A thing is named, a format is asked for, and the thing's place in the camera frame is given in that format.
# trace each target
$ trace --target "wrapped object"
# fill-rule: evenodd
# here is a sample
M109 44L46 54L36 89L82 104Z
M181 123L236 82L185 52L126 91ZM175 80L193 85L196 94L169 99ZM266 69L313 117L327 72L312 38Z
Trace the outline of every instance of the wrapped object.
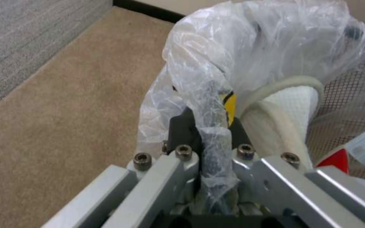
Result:
M240 117L263 87L297 75L322 84L335 80L365 59L365 25L349 15L343 1L221 3L175 24L163 59L167 63L140 108L137 152L159 156L170 118L191 108L204 147L205 210L229 214L223 196L238 180L231 164L231 113L227 117L223 97L235 93Z

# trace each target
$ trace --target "hex socket screw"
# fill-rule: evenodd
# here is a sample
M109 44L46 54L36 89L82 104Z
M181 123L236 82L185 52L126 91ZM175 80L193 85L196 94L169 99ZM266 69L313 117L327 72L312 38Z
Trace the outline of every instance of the hex socket screw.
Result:
M133 157L133 167L139 171L146 171L152 166L152 156L148 153L137 153Z
M290 152L284 152L281 154L281 158L294 168L296 169L299 168L300 160L296 154Z
M237 156L243 160L252 160L254 157L254 148L249 144L240 144L237 147Z
M176 147L176 156L183 162L191 159L192 148L189 145L182 144Z
M161 143L161 152L163 152L164 155L167 154L167 140L163 140Z

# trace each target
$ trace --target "crumpled plastic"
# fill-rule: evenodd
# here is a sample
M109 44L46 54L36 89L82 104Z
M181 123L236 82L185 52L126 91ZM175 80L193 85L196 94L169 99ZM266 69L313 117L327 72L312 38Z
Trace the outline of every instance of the crumpled plastic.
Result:
M252 91L294 75L326 84L365 59L365 24L343 1L226 2L176 23L163 59L140 108L136 151L159 156L170 118L191 108L203 141L201 188L210 212L225 205L223 196L238 182L220 94L233 91L240 107Z

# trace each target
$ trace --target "floor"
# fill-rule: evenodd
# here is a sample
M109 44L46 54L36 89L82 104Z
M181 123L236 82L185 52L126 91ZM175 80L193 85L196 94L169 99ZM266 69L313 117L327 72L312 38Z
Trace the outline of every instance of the floor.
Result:
M40 227L108 165L126 166L171 28L113 8L0 102L0 227Z

